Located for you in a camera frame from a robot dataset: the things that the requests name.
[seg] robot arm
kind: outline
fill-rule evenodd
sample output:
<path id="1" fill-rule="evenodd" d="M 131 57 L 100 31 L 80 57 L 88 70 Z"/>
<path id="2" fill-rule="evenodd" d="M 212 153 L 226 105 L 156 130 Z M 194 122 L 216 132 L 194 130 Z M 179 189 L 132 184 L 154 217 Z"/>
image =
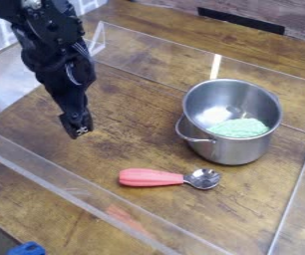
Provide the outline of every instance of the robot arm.
<path id="1" fill-rule="evenodd" d="M 93 130 L 85 90 L 96 79 L 83 40 L 83 22 L 68 0 L 0 0 L 0 18 L 12 23 L 21 58 L 63 110 L 71 138 Z"/>

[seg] green food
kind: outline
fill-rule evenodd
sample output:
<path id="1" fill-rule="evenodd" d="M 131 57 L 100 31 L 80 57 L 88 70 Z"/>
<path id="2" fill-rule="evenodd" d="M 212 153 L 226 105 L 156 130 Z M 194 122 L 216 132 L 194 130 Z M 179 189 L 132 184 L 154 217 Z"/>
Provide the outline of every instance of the green food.
<path id="1" fill-rule="evenodd" d="M 270 128 L 257 119 L 236 119 L 222 122 L 207 130 L 223 136 L 247 138 L 266 133 Z"/>

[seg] metal spoon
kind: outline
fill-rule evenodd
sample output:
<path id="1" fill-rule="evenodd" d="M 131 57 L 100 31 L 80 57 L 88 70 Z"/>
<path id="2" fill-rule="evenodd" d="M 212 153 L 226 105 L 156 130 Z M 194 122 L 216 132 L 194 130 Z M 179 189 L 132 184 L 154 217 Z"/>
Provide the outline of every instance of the metal spoon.
<path id="1" fill-rule="evenodd" d="M 129 168 L 120 171 L 120 184 L 127 186 L 166 186 L 187 183 L 198 189 L 210 189 L 219 183 L 220 174 L 211 169 L 199 169 L 192 174 Z"/>

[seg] stainless steel pot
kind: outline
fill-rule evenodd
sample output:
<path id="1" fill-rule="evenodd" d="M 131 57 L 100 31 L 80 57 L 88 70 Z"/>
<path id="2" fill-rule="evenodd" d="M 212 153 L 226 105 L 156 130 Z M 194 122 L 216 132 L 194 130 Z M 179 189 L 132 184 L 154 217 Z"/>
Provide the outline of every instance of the stainless steel pot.
<path id="1" fill-rule="evenodd" d="M 259 158 L 270 145 L 282 121 L 282 109 L 274 94 L 254 84 L 231 79 L 200 83 L 187 92 L 183 115 L 175 125 L 178 135 L 207 160 L 222 164 L 244 164 Z M 207 129 L 232 119 L 255 118 L 270 130 L 249 138 L 218 135 Z"/>

